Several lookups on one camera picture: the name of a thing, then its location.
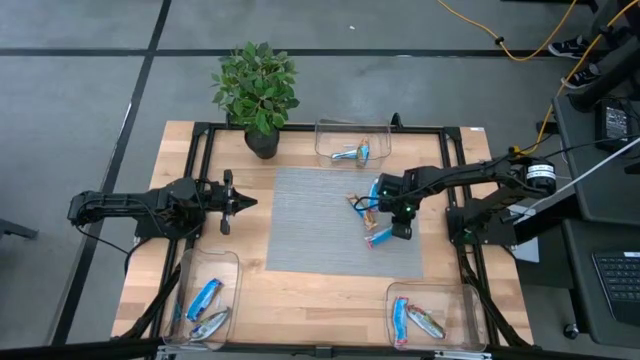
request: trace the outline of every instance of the plastic container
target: plastic container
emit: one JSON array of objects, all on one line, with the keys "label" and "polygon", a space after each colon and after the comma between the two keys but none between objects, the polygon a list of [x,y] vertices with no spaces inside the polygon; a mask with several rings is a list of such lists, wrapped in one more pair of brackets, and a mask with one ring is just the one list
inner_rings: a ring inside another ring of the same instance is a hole
[{"label": "plastic container", "polygon": [[[336,158],[336,154],[356,152],[366,140],[368,156]],[[391,154],[391,130],[388,122],[358,124],[338,120],[316,121],[316,156],[322,167],[345,169],[379,168]]]},{"label": "plastic container", "polygon": [[[165,328],[163,340],[168,346],[179,348],[202,348],[217,350],[227,341],[229,331],[233,326],[234,314],[240,289],[240,262],[233,252],[204,252],[198,249],[188,250],[180,260],[181,273],[177,288],[172,294],[174,300],[173,313]],[[223,286],[217,291],[213,300],[198,320],[207,318],[225,307],[230,313],[225,323],[207,339],[191,341],[189,334],[196,326],[186,318],[187,311],[193,299],[202,288],[213,278],[220,280]]]},{"label": "plastic container", "polygon": [[395,343],[393,308],[398,296],[409,299],[444,328],[444,339],[436,339],[407,317],[406,344],[398,350],[443,350],[481,352],[487,344],[484,312],[477,290],[470,285],[431,285],[395,282],[389,285],[385,301],[387,334]]}]

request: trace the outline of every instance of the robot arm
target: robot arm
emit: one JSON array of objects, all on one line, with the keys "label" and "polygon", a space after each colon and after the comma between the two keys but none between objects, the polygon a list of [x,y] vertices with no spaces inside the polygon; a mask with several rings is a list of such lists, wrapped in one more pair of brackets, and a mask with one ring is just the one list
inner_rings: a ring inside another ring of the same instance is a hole
[{"label": "robot arm", "polygon": [[440,169],[422,166],[404,176],[382,174],[378,179],[378,210],[393,213],[393,235],[411,238],[411,220],[422,199],[456,186],[497,182],[501,187],[485,199],[464,208],[464,228],[482,226],[490,217],[525,198],[540,199],[555,192],[552,163],[507,155],[497,160]]},{"label": "robot arm", "polygon": [[139,194],[104,194],[85,191],[73,197],[67,219],[74,226],[108,217],[130,217],[138,221],[136,236],[179,239],[191,235],[204,223],[206,212],[223,214],[220,231],[229,234],[229,217],[258,201],[233,188],[231,170],[219,182],[197,183],[181,178],[160,189]]}]

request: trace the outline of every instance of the wooden tabletop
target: wooden tabletop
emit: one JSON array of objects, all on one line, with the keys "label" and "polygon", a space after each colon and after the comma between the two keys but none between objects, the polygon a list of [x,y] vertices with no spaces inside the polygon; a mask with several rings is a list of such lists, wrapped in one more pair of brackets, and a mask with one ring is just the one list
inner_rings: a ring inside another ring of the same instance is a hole
[{"label": "wooden tabletop", "polygon": [[[193,122],[167,122],[154,168],[151,188],[182,177]],[[482,128],[461,128],[467,163],[490,158]],[[244,143],[241,131],[216,131],[208,177],[222,180],[231,169],[236,189],[258,199],[258,205],[232,219],[231,234],[219,232],[219,214],[209,214],[196,248],[226,250],[238,255],[242,270],[237,305],[228,341],[263,344],[389,345],[385,328],[385,292],[405,279],[324,275],[266,271],[267,246],[275,173],[278,167],[316,168],[313,132],[282,132],[278,154],[260,160]],[[455,151],[450,146],[452,164]],[[424,134],[393,134],[393,152],[380,172],[402,175],[408,168],[442,166],[438,137]],[[196,158],[198,174],[201,154]],[[495,184],[472,186],[474,197],[484,197]],[[458,199],[463,199],[458,191]],[[447,196],[423,200],[419,212],[424,281],[460,284],[455,249],[450,245],[444,209]],[[153,239],[132,256],[112,334],[128,330],[157,293],[168,241]],[[531,329],[514,260],[498,246],[484,246],[491,295],[507,321],[525,340]]]}]

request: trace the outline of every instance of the gray placemat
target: gray placemat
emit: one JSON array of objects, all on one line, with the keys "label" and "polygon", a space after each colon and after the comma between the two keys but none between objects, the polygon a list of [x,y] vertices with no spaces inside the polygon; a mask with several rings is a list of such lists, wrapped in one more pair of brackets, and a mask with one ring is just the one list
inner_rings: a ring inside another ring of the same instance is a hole
[{"label": "gray placemat", "polygon": [[[365,196],[378,173],[279,168],[276,172],[267,270],[338,275],[422,277],[418,221],[413,239],[365,243],[348,193]],[[391,224],[391,214],[377,214]]]}]

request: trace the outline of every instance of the keyboard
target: keyboard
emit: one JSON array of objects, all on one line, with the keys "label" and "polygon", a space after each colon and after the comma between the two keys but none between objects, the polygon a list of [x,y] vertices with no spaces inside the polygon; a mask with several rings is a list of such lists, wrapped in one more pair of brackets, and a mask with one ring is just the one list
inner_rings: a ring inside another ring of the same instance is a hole
[{"label": "keyboard", "polygon": [[594,253],[593,261],[613,317],[640,326],[640,251]]}]

